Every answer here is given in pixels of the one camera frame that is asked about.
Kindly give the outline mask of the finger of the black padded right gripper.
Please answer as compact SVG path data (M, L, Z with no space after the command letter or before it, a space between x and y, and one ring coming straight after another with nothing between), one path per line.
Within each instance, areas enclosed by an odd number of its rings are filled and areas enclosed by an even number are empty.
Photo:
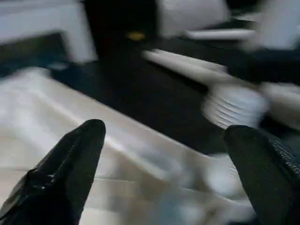
M300 84L300 49L259 49L248 52L227 71L233 77L252 83Z

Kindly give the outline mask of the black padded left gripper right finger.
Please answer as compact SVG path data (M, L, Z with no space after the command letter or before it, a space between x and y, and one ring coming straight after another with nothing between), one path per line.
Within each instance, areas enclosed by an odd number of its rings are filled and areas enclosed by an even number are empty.
M224 132L227 152L262 225L300 223L300 161L278 137L234 125Z

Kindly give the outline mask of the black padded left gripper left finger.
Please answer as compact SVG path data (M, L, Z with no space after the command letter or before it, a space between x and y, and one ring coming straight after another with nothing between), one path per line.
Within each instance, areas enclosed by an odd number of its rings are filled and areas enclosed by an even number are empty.
M2 225L77 225L105 142L105 123L85 121L66 133L14 186Z

